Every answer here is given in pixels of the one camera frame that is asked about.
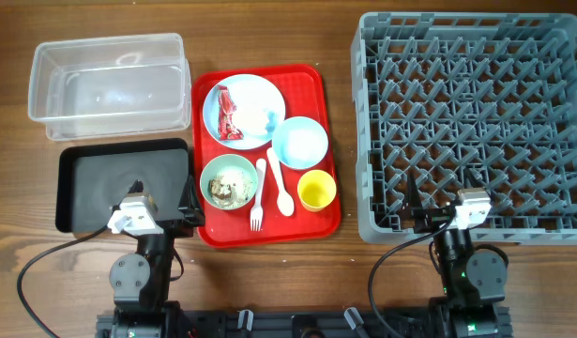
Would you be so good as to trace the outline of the light blue bowl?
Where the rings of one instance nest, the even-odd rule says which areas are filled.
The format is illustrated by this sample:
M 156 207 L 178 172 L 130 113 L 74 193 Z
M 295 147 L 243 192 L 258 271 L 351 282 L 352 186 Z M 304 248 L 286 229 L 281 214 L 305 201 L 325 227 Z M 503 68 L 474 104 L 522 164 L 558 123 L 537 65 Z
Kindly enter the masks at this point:
M 272 136 L 279 161 L 295 170 L 310 169 L 322 161 L 329 148 L 326 130 L 316 120 L 295 116 L 283 121 Z

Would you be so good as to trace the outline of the white plastic fork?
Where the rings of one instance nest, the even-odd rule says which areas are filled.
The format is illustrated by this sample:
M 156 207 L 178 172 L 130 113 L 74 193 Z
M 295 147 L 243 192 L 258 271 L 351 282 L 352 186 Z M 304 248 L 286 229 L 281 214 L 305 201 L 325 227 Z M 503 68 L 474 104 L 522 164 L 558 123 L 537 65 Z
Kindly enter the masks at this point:
M 251 209 L 250 221 L 251 221 L 251 231 L 258 232 L 262 230 L 262 221 L 264 215 L 262 207 L 262 197 L 266 177 L 266 160 L 258 159 L 255 163 L 255 169 L 258 183 L 254 196 L 254 204 Z

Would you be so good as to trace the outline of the white plastic spoon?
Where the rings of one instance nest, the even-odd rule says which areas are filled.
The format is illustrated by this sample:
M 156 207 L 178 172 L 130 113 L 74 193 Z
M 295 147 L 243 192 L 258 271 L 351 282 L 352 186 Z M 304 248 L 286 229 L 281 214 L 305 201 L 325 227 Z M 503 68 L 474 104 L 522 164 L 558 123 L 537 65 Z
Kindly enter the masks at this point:
M 272 147 L 266 151 L 266 155 L 279 191 L 277 198 L 278 209 L 283 216 L 290 217 L 294 214 L 295 203 L 292 196 L 285 189 L 279 158 Z

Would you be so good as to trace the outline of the yellow cup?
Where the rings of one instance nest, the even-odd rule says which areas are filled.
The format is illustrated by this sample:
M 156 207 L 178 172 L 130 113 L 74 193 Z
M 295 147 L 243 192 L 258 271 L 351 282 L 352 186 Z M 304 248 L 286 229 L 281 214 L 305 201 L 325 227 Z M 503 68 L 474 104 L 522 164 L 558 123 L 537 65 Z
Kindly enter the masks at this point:
M 321 211 L 334 201 L 337 195 L 336 181 L 326 171 L 310 170 L 299 179 L 297 195 L 306 210 Z

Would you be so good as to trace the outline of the rice and food scraps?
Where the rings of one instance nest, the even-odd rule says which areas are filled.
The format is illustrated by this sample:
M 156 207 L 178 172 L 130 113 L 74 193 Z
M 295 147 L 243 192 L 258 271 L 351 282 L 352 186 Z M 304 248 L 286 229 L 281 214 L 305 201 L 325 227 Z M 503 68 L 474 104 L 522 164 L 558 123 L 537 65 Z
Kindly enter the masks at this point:
M 208 191 L 221 209 L 239 208 L 251 199 L 251 180 L 242 171 L 226 171 L 209 180 Z

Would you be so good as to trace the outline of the white napkin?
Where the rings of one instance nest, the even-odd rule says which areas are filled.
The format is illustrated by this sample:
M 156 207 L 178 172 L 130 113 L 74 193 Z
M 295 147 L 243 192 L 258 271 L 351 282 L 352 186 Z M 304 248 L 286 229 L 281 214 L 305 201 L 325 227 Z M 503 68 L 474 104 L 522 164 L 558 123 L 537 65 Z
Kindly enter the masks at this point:
M 261 106 L 238 106 L 233 113 L 234 125 L 243 133 L 262 137 L 275 127 L 275 112 Z

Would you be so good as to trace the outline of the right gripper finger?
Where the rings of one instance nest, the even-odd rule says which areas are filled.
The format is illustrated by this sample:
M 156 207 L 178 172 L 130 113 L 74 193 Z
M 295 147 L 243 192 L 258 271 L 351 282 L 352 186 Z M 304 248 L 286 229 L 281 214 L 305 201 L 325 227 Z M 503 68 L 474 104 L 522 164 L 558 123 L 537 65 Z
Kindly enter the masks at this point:
M 482 188 L 483 187 L 483 185 L 476 179 L 474 174 L 468 168 L 464 169 L 464 179 L 466 180 L 467 185 L 470 188 Z
M 410 169 L 409 172 L 407 173 L 407 184 L 406 184 L 404 206 L 410 212 L 421 212 L 423 210 L 423 205 L 419 195 L 418 186 L 412 169 Z

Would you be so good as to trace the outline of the green bowl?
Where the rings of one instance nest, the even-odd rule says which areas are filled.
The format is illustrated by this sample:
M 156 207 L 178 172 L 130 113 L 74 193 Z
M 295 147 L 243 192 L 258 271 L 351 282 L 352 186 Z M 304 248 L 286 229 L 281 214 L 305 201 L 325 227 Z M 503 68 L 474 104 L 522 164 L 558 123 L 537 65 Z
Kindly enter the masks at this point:
M 256 194 L 259 178 L 255 166 L 236 154 L 219 155 L 209 161 L 200 175 L 200 190 L 216 209 L 236 210 L 246 206 Z

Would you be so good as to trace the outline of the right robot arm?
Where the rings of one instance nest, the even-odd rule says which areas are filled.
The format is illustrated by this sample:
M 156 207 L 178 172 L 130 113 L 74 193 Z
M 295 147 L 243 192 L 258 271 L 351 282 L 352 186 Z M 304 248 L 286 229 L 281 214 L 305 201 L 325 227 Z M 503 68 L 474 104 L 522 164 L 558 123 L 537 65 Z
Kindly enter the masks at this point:
M 445 296 L 430 301 L 431 321 L 444 337 L 505 337 L 496 304 L 505 298 L 509 259 L 490 244 L 474 244 L 471 230 L 492 208 L 489 193 L 471 176 L 469 186 L 442 207 L 424 207 L 413 173 L 407 174 L 402 215 L 433 242 L 431 255 Z

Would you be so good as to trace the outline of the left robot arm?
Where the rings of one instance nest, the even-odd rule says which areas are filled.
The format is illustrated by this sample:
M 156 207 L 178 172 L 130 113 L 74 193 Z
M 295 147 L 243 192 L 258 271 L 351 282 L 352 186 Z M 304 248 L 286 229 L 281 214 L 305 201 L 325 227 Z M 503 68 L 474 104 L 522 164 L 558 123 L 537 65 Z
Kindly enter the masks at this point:
M 177 206 L 182 217 L 159 221 L 158 207 L 142 181 L 135 181 L 113 213 L 107 226 L 115 234 L 137 239 L 135 253 L 121 256 L 111 267 L 114 314 L 100 317 L 98 337 L 189 337 L 198 335 L 177 301 L 169 301 L 175 279 L 172 264 L 179 258 L 176 238 L 190 238 L 205 223 L 196 184 L 188 176 Z

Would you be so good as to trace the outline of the red snack wrapper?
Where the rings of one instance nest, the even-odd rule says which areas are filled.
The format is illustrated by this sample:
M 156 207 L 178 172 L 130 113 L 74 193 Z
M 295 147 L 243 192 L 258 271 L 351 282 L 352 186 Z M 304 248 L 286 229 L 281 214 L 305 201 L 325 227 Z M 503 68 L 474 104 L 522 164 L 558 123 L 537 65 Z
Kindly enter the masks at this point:
M 217 89 L 219 90 L 218 102 L 220 106 L 218 121 L 220 139 L 222 141 L 242 140 L 244 135 L 233 122 L 236 105 L 231 99 L 229 89 L 224 85 L 218 85 Z

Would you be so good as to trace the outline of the light blue plate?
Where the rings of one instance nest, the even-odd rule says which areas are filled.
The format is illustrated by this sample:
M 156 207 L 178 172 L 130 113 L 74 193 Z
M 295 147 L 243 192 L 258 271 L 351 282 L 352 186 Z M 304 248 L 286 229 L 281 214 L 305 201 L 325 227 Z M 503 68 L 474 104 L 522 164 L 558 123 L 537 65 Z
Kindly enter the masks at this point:
M 218 133 L 220 106 L 218 85 L 227 86 L 232 101 L 238 106 L 261 106 L 275 112 L 275 127 L 262 137 L 243 133 L 242 140 L 222 141 Z M 286 117 L 286 103 L 280 90 L 268 79 L 253 74 L 238 74 L 219 80 L 209 90 L 202 106 L 205 128 L 214 141 L 235 150 L 251 150 L 271 141 L 274 131 Z

